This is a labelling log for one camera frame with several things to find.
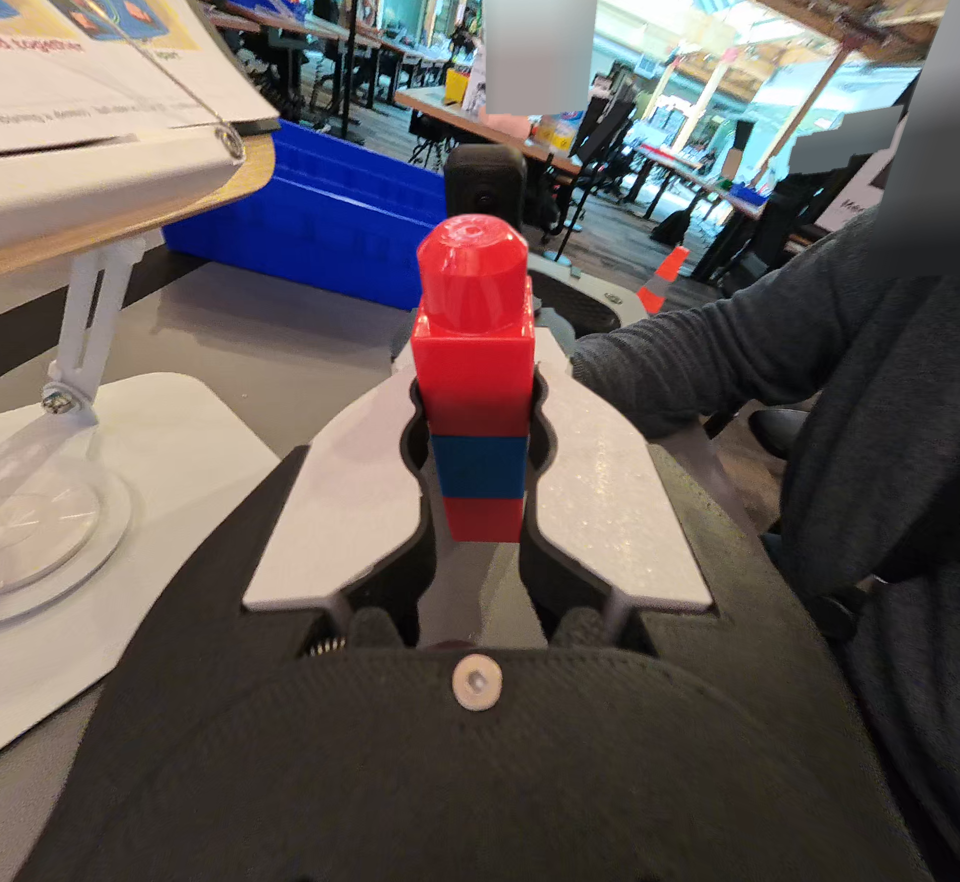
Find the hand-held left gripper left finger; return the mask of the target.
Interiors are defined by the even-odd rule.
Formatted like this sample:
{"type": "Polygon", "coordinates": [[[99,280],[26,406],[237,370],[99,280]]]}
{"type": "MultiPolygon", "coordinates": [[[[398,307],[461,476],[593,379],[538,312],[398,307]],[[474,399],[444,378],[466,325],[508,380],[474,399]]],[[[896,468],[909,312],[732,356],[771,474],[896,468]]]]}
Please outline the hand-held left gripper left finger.
{"type": "Polygon", "coordinates": [[[321,611],[344,633],[355,612],[377,608],[408,646],[419,643],[436,533],[414,376],[391,375],[306,448],[246,588],[247,611],[321,611]]]}

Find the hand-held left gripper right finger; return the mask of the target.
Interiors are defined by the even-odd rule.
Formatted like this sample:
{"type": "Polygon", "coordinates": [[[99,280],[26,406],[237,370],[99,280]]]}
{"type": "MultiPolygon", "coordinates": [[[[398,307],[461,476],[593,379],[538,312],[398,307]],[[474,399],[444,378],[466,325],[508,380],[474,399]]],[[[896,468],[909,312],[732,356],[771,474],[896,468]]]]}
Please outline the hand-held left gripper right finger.
{"type": "Polygon", "coordinates": [[[518,565],[545,635],[581,608],[613,644],[640,613],[710,612],[642,433],[565,370],[539,363],[534,376],[518,565]]]}

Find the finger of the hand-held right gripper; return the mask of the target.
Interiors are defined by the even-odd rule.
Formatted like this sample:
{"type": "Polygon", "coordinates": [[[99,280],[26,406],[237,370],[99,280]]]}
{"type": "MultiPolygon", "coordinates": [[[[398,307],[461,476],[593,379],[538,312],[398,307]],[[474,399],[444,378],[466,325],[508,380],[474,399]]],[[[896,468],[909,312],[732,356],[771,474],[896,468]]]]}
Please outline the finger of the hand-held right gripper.
{"type": "Polygon", "coordinates": [[[534,381],[546,366],[548,373],[573,378],[571,357],[577,337],[570,322],[555,309],[534,304],[534,381]]]}
{"type": "Polygon", "coordinates": [[[411,346],[414,324],[418,310],[412,309],[403,319],[399,329],[390,341],[390,374],[396,374],[414,367],[414,355],[411,346]]]}

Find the blue building block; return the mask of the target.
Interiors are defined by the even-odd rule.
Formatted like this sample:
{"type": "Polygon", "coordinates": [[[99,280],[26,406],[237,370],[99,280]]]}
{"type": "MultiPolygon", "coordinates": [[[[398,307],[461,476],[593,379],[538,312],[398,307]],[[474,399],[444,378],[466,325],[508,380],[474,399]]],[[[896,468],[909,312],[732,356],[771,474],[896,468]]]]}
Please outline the blue building block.
{"type": "Polygon", "coordinates": [[[516,500],[526,486],[527,436],[430,437],[444,498],[516,500]]]}

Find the grey desk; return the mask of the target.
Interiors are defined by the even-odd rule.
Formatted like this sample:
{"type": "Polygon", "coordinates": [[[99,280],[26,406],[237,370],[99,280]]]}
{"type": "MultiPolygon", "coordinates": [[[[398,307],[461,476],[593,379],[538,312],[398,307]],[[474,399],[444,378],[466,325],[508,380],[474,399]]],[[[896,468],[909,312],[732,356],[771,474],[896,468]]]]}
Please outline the grey desk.
{"type": "MultiPolygon", "coordinates": [[[[104,380],[149,372],[198,378],[278,457],[309,442],[386,378],[404,312],[210,264],[124,308],[104,380]]],[[[516,551],[464,548],[438,565],[420,605],[421,640],[542,648],[516,551]]],[[[13,880],[62,792],[104,683],[2,750],[2,880],[13,880]]]]}

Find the black mesh wrist rest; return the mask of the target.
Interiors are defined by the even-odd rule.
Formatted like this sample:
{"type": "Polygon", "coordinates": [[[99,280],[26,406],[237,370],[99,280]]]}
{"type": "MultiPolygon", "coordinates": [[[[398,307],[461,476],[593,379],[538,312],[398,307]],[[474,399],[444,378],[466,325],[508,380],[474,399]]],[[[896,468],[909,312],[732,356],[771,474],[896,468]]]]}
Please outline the black mesh wrist rest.
{"type": "Polygon", "coordinates": [[[608,334],[621,320],[608,304],[544,273],[530,270],[532,292],[540,310],[552,310],[573,330],[574,337],[608,334]]]}

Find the wooden work table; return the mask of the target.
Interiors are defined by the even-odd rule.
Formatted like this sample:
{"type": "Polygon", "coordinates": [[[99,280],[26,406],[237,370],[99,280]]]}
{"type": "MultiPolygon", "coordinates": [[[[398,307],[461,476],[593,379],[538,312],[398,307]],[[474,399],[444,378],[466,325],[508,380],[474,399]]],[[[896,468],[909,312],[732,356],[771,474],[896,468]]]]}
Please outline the wooden work table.
{"type": "Polygon", "coordinates": [[[486,113],[485,109],[467,111],[461,104],[446,103],[444,93],[442,86],[402,88],[396,92],[393,100],[398,105],[436,119],[457,132],[469,133],[489,143],[512,146],[523,156],[549,164],[570,177],[582,171],[585,164],[578,156],[534,140],[529,118],[491,115],[486,113]]]}

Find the orange traffic cone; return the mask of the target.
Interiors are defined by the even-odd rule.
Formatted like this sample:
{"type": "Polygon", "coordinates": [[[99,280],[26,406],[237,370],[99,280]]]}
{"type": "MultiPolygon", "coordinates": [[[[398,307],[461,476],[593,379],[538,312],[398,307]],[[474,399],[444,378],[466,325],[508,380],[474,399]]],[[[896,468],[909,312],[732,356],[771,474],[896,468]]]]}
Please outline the orange traffic cone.
{"type": "Polygon", "coordinates": [[[669,289],[677,279],[681,267],[687,261],[690,255],[689,251],[683,245],[675,246],[656,268],[654,274],[637,291],[637,297],[649,316],[659,313],[664,307],[669,289]]]}

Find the black floor lamp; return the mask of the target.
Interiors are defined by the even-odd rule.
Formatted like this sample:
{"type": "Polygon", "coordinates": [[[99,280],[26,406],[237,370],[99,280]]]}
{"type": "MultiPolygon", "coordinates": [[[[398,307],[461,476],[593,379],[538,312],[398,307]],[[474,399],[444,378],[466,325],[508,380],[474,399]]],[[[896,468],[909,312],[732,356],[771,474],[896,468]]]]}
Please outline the black floor lamp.
{"type": "Polygon", "coordinates": [[[340,111],[340,138],[344,141],[359,144],[357,138],[354,137],[351,130],[351,103],[352,103],[352,92],[353,92],[353,77],[354,77],[354,57],[356,50],[356,35],[357,35],[357,24],[358,24],[358,5],[360,0],[351,0],[349,6],[349,23],[347,30],[347,42],[345,50],[345,58],[343,62],[343,75],[342,75],[342,95],[341,95],[341,111],[340,111]]]}

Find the white sign board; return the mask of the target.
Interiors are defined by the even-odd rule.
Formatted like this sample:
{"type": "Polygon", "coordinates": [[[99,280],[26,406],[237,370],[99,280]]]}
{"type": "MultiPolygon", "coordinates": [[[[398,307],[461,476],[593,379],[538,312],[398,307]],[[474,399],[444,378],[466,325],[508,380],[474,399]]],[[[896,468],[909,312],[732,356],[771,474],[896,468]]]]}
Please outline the white sign board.
{"type": "Polygon", "coordinates": [[[851,176],[814,225],[826,232],[843,228],[852,218],[882,201],[895,158],[892,148],[872,154],[851,176]]]}

